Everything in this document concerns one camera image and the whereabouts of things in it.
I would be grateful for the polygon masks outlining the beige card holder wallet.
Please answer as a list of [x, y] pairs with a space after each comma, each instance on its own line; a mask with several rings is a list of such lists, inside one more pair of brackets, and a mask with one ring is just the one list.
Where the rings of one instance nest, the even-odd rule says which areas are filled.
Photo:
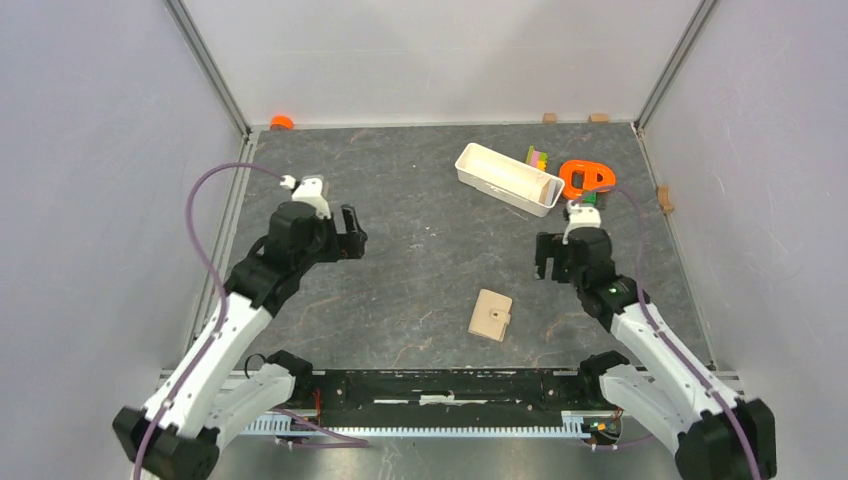
[[502, 342], [511, 322], [513, 299], [492, 290], [481, 289], [475, 303], [468, 332]]

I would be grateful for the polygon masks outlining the white plastic bin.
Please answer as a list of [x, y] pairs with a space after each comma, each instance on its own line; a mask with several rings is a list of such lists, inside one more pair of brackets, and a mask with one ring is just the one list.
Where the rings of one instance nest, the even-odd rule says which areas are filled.
[[[536, 217], [545, 217], [562, 196], [564, 181], [477, 143], [469, 143], [454, 163], [460, 182]], [[557, 182], [552, 205], [539, 203], [548, 180]]]

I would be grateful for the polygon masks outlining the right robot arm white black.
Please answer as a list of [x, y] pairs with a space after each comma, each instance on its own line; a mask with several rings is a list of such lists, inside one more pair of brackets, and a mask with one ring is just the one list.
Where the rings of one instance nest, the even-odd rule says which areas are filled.
[[761, 399], [746, 400], [686, 348], [639, 282], [617, 272], [599, 227], [540, 232], [536, 275], [574, 288], [583, 310], [648, 371], [618, 352], [581, 363], [580, 400], [622, 408], [661, 442], [683, 479], [773, 479], [776, 421]]

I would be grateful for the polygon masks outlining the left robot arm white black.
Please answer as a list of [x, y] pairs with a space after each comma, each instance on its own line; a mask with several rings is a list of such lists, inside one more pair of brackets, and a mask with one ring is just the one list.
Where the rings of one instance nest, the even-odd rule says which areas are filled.
[[113, 430], [133, 463], [133, 478], [148, 472], [206, 479], [221, 451], [260, 415], [313, 399], [312, 364], [285, 351], [228, 394], [219, 391], [314, 265], [363, 257], [368, 236], [355, 208], [344, 204], [341, 215], [344, 232], [309, 203], [278, 206], [267, 234], [233, 267], [212, 318], [165, 384], [143, 407], [124, 407], [115, 416]]

